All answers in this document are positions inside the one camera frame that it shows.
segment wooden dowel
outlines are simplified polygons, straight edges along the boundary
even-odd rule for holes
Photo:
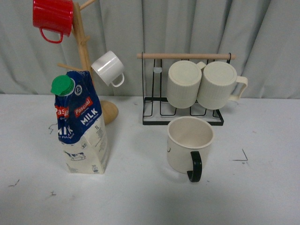
[[[85,44],[89,39],[90,39],[90,35],[86,36],[86,37],[80,42],[80,44]]]
[[[74,36],[77,41],[78,52],[79,52],[82,68],[84,70],[88,70],[90,72],[90,75],[92,76],[90,57],[86,45],[86,41],[89,39],[89,36],[86,37],[84,34],[83,22],[82,22],[80,7],[78,2],[74,2],[73,29],[74,29]]]
[[[189,53],[138,53],[138,59],[181,59],[181,60],[229,60],[230,54],[189,54]]]
[[[68,66],[68,65],[62,64],[62,63],[57,63],[57,66],[58,67],[63,67],[63,68],[66,68],[66,69],[70,69],[70,70],[75,70],[75,71],[83,71],[83,69],[79,69],[79,68],[76,68],[76,67],[71,67],[71,66]]]
[[[89,6],[90,4],[92,4],[93,2],[95,2],[96,0],[88,0],[87,2],[83,3],[80,6],[80,10],[83,10],[84,8],[86,8],[87,6]]]

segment blue label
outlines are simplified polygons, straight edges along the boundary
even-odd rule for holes
[[[58,139],[74,144],[101,114],[101,105],[89,71],[67,72],[74,82],[73,90],[65,96],[55,95]]]

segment black handle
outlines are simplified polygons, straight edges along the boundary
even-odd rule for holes
[[[191,182],[199,182],[202,174],[202,160],[198,151],[191,152],[193,160],[193,171],[188,171],[187,175]]]

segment mug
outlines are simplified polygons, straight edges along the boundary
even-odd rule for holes
[[[203,62],[177,61],[169,68],[167,100],[175,108],[191,107],[197,98],[202,77]]]
[[[51,43],[62,42],[63,35],[70,36],[73,22],[71,0],[33,0],[33,26],[38,27],[42,37]],[[59,41],[48,39],[43,30],[60,34]]]
[[[240,93],[231,95],[237,83],[243,84]],[[220,109],[227,100],[238,101],[247,86],[248,79],[237,76],[232,65],[220,61],[211,62],[203,70],[197,101],[206,109]]]
[[[97,59],[92,64],[92,68],[107,86],[111,83],[112,86],[119,87],[124,82],[124,65],[112,51],[108,51]],[[113,81],[119,75],[122,75],[122,80],[118,84],[114,84]]]
[[[214,140],[212,126],[197,117],[183,116],[168,124],[167,160],[180,173],[187,174],[191,182],[199,182],[202,174],[200,151],[209,151]]]

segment cow illustration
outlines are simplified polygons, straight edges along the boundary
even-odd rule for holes
[[[84,160],[86,158],[86,156],[84,155],[83,152],[77,153],[77,154],[70,154],[67,153],[66,151],[64,151],[70,158],[72,161],[79,161],[79,160]]]

